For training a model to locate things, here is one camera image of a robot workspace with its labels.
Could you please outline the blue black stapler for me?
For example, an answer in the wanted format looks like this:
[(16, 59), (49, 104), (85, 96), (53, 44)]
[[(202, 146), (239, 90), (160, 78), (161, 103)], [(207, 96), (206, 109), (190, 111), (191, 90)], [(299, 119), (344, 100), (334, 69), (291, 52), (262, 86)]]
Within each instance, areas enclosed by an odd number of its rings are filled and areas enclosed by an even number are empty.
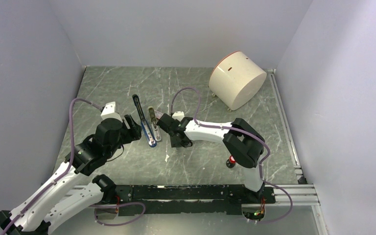
[(144, 112), (141, 107), (140, 98), (137, 94), (132, 95), (132, 100), (134, 102), (135, 107), (137, 108), (139, 118), (141, 120), (141, 127), (145, 134), (146, 140), (148, 142), (148, 145), (150, 147), (156, 147), (157, 141), (154, 138), (154, 135), (152, 134), (152, 131), (149, 127), (149, 124), (145, 118)]

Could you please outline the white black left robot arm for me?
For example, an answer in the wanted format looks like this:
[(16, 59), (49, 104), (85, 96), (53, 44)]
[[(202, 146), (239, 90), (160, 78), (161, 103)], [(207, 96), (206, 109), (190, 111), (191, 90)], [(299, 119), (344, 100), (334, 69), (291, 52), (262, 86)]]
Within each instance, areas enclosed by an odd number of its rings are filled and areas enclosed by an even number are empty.
[(95, 176), (73, 195), (67, 197), (66, 194), (107, 163), (118, 148), (140, 138), (141, 126), (130, 115), (125, 115), (123, 120), (104, 119), (94, 134), (73, 147), (71, 155), (32, 196), (11, 211), (0, 211), (2, 233), (50, 235), (93, 204), (119, 202), (116, 184), (104, 174)]

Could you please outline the red white staple box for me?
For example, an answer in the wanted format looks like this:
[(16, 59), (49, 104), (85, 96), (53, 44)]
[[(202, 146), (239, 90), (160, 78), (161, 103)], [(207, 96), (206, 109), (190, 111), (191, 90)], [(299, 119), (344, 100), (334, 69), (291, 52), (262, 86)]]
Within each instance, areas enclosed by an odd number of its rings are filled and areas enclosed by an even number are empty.
[(154, 114), (155, 114), (156, 120), (160, 120), (162, 118), (162, 116), (163, 116), (163, 113), (161, 113), (161, 112), (159, 112), (157, 110), (154, 111)]

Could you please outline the beige white stapler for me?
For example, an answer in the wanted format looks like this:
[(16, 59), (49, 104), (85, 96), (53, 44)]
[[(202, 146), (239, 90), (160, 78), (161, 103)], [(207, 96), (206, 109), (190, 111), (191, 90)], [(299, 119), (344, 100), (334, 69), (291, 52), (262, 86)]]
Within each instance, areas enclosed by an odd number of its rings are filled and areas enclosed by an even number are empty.
[(162, 140), (162, 137), (161, 137), (161, 134), (160, 134), (160, 129), (157, 125), (157, 118), (156, 118), (156, 114), (155, 114), (155, 110), (154, 110), (153, 106), (148, 107), (148, 113), (149, 113), (149, 118), (150, 118), (150, 121), (151, 121), (151, 128), (152, 128), (154, 138), (157, 142), (159, 142), (159, 141)]

